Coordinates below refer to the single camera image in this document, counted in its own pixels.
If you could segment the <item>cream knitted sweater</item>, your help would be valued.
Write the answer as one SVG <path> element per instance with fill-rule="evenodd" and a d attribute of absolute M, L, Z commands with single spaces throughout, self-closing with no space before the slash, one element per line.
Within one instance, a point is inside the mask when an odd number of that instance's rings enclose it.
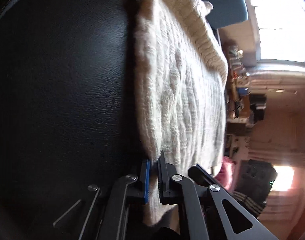
<path fill-rule="evenodd" d="M 139 0 L 135 98 L 140 139 L 179 174 L 201 165 L 216 175 L 224 150 L 227 61 L 202 0 Z"/>

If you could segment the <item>pink quilted blanket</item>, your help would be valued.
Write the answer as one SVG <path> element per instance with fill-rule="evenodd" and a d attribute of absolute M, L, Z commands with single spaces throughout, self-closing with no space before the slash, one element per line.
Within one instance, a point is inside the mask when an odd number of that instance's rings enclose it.
<path fill-rule="evenodd" d="M 221 169 L 219 173 L 214 177 L 223 188 L 229 190 L 233 182 L 233 173 L 235 171 L 235 162 L 229 157 L 224 156 Z"/>

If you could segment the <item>white shelf unit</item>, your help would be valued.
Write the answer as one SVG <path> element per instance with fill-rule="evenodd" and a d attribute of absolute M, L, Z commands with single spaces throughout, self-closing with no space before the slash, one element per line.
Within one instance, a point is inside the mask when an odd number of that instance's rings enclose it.
<path fill-rule="evenodd" d="M 249 148 L 250 137 L 228 134 L 225 141 L 224 155 L 235 161 L 246 160 L 248 159 Z"/>

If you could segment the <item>cluttered wooden desk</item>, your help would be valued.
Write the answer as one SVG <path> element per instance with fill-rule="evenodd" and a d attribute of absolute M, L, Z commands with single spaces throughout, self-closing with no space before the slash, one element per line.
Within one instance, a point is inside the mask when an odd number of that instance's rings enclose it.
<path fill-rule="evenodd" d="M 264 120 L 267 96 L 250 90 L 250 75 L 242 63 L 243 51 L 236 44 L 225 43 L 228 62 L 226 84 L 227 134 L 247 136 L 257 122 Z"/>

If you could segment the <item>black leather seat surface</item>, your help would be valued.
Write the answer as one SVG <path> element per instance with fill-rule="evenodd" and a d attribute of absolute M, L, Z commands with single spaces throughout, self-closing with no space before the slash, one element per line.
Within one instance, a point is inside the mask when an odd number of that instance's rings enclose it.
<path fill-rule="evenodd" d="M 146 153 L 140 0 L 0 0 L 0 239 L 96 239 Z"/>

